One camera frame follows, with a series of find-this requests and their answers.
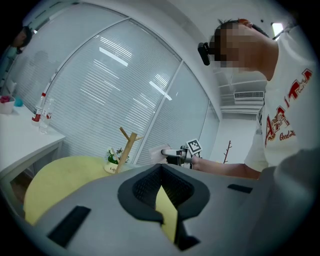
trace potted plant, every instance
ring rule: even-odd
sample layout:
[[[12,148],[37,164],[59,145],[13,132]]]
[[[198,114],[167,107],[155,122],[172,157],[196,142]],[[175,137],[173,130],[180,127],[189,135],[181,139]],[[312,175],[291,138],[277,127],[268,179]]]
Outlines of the potted plant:
[[[122,148],[118,149],[117,151],[114,151],[113,148],[108,149],[108,151],[105,154],[104,160],[104,170],[110,174],[115,174],[116,169],[118,167],[119,161],[121,159],[122,153],[124,151]],[[129,160],[129,156],[126,158],[125,162],[127,163]]]

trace floor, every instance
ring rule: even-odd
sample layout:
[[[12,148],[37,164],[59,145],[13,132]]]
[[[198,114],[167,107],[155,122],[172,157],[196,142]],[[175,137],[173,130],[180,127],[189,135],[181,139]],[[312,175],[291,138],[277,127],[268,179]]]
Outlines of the floor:
[[[32,178],[25,172],[21,172],[13,181],[11,181],[13,192],[22,204],[24,204],[27,188],[31,181]]]

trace hand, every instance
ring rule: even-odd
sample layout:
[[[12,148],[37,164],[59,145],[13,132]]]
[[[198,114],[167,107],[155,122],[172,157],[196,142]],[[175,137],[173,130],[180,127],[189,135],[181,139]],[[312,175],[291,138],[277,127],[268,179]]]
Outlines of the hand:
[[[201,171],[200,162],[201,162],[201,158],[194,155],[191,160],[192,169]]]

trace white t-shirt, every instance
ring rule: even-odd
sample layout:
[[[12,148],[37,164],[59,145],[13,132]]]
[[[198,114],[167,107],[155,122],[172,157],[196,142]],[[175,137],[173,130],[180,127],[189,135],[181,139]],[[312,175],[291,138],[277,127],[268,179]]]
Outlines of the white t-shirt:
[[[265,87],[252,146],[244,160],[261,172],[300,149],[320,145],[320,81],[317,57],[296,26],[280,35],[278,61]]]

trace window blind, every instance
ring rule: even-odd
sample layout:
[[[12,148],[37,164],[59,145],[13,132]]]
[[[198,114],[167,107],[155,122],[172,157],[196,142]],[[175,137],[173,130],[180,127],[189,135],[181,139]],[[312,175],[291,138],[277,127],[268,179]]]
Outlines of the window blind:
[[[103,157],[124,148],[119,130],[144,136],[175,74],[177,59],[148,31],[120,22],[83,45],[53,80],[51,124],[66,136],[62,155]],[[134,143],[130,160],[141,140]]]
[[[214,148],[216,136],[218,133],[219,119],[216,115],[214,107],[211,102],[209,103],[208,110],[206,113],[204,125],[200,135],[199,143],[202,147],[200,156],[204,159],[210,159],[211,152]]]
[[[152,164],[149,149],[153,147],[169,144],[172,149],[180,149],[200,137],[209,98],[186,64],[178,71],[168,96],[135,160],[137,165]]]
[[[60,64],[95,33],[124,17],[105,8],[77,4],[45,24],[12,65],[16,94],[33,110]]]

